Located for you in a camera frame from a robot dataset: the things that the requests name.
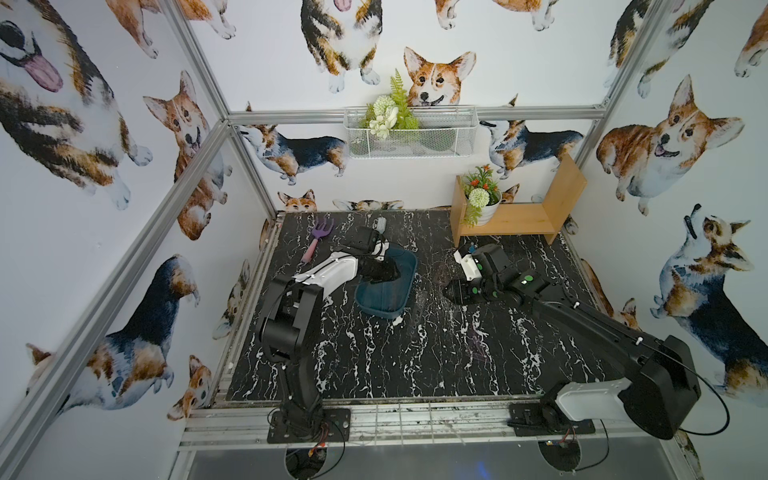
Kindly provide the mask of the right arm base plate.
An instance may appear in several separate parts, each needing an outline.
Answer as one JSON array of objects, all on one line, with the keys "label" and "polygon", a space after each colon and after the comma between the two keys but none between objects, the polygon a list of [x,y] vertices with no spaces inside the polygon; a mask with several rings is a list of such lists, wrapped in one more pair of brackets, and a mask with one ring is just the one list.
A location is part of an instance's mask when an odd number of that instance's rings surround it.
[{"label": "right arm base plate", "polygon": [[511,403],[508,411],[510,417],[507,425],[521,437],[564,436],[566,433],[584,435],[596,432],[592,420],[570,420],[554,404]]}]

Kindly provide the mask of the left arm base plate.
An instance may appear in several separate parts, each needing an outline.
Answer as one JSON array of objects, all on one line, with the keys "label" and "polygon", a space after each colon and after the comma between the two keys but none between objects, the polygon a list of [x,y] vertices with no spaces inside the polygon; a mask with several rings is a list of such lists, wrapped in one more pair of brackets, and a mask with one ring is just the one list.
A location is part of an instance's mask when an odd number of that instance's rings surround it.
[{"label": "left arm base plate", "polygon": [[346,442],[350,437],[352,411],[347,408],[279,409],[270,416],[269,444]]}]

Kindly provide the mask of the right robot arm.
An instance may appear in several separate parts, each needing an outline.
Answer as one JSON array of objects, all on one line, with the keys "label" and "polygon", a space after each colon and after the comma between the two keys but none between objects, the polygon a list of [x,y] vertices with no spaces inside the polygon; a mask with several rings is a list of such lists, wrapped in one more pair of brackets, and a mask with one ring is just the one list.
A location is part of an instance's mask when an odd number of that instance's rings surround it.
[{"label": "right robot arm", "polygon": [[631,421],[661,440],[672,439],[680,430],[701,396],[684,342],[641,334],[580,302],[545,275],[517,270],[498,244],[461,247],[453,258],[462,275],[443,289],[452,303],[502,302],[556,324],[619,372],[615,380],[558,383],[539,401],[539,428],[556,431],[582,421]]}]

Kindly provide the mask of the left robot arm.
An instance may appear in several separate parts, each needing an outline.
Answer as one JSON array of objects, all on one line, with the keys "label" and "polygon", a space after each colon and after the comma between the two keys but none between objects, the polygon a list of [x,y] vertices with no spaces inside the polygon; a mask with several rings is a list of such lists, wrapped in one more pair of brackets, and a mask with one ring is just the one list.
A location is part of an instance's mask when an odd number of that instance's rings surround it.
[{"label": "left robot arm", "polygon": [[263,297],[256,337],[267,361],[278,368],[280,411],[293,423],[312,424],[322,417],[312,357],[325,300],[360,277],[387,283],[400,277],[390,243],[379,231],[362,227],[339,251],[309,270],[276,276]]}]

